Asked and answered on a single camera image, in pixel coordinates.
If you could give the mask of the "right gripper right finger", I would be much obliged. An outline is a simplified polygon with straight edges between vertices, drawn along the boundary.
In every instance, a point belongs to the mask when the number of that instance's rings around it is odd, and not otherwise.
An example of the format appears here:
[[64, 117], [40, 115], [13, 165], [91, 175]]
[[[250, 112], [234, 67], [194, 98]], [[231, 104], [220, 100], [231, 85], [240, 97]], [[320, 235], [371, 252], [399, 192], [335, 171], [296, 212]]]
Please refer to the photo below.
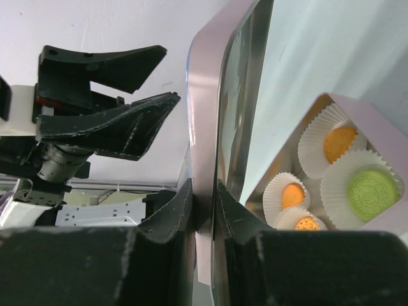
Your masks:
[[215, 192], [217, 305], [406, 305], [407, 247], [378, 231], [277, 230]]

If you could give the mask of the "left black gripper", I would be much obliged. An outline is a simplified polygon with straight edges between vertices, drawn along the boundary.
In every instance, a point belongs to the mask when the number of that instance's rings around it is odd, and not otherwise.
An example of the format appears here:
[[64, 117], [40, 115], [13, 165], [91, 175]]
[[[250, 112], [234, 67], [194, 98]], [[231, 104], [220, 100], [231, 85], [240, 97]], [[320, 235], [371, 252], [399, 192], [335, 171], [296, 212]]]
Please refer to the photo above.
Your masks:
[[91, 82], [132, 94], [166, 55], [161, 45], [108, 53], [44, 46], [34, 86], [1, 80], [1, 174], [17, 179], [15, 191], [66, 191], [71, 179], [89, 177], [93, 152], [141, 159], [180, 101], [176, 92], [83, 114], [96, 104]]

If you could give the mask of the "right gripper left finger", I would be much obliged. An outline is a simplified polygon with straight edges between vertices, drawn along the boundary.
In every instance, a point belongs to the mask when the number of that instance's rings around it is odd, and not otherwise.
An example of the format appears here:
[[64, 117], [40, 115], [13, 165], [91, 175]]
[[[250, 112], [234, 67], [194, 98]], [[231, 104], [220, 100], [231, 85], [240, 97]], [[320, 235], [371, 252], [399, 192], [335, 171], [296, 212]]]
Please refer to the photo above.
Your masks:
[[1, 232], [2, 305], [190, 305], [190, 180], [138, 226]]

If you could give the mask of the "yellow round waffle cookie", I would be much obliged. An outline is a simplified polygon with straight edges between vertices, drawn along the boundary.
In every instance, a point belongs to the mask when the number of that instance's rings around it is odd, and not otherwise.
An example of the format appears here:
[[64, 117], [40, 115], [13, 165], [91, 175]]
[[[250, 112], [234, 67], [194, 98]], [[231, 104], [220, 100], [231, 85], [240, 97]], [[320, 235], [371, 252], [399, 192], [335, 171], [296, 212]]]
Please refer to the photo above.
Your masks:
[[297, 222], [295, 230], [317, 231], [320, 230], [320, 226], [313, 217], [307, 216]]

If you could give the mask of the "white rectangular tin box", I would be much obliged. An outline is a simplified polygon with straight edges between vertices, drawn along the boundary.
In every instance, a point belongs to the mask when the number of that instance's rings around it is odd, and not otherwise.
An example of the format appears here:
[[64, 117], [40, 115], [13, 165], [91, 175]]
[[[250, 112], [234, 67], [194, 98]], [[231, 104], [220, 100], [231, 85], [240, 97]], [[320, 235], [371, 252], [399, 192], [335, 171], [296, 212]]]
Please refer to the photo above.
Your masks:
[[261, 134], [245, 207], [280, 230], [407, 231], [407, 137], [372, 103], [324, 93]]

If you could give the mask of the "silver tin lid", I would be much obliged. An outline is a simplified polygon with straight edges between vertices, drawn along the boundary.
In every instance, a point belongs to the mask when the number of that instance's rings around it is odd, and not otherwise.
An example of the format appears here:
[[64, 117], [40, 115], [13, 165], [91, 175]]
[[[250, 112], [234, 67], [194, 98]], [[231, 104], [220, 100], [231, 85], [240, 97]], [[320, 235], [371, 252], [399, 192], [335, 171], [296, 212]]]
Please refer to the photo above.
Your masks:
[[272, 17], [272, 1], [230, 1], [193, 38], [187, 112], [200, 282], [215, 284], [217, 184], [241, 197]]

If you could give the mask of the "orange sandwich cookie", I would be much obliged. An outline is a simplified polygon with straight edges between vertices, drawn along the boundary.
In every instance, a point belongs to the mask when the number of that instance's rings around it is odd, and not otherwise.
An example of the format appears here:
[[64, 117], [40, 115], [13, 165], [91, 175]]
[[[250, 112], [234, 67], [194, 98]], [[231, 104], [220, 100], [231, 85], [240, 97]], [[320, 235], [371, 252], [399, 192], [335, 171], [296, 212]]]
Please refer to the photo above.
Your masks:
[[344, 126], [330, 131], [323, 143], [323, 154], [333, 164], [353, 144], [357, 131], [353, 127]]

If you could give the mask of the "green round cookie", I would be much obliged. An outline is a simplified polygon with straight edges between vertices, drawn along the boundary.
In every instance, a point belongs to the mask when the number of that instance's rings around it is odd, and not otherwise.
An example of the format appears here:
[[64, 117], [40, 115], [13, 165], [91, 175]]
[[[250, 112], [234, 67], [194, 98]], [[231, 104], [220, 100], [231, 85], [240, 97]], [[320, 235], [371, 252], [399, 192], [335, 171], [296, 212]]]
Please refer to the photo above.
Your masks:
[[368, 222], [399, 199], [397, 183], [389, 172], [366, 169], [356, 172], [347, 185], [347, 200], [352, 212]]

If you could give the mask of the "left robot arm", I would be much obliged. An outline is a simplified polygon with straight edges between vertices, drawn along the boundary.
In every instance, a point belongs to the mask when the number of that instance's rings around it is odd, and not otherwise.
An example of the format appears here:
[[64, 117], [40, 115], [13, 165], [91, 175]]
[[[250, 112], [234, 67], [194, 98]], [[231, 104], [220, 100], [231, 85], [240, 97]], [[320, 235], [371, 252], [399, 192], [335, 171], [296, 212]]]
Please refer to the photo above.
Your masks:
[[1, 174], [16, 178], [1, 198], [1, 227], [31, 227], [64, 205], [93, 155], [140, 160], [180, 101], [166, 92], [127, 104], [91, 83], [129, 94], [166, 56], [160, 45], [109, 53], [45, 46], [34, 85], [1, 82]]

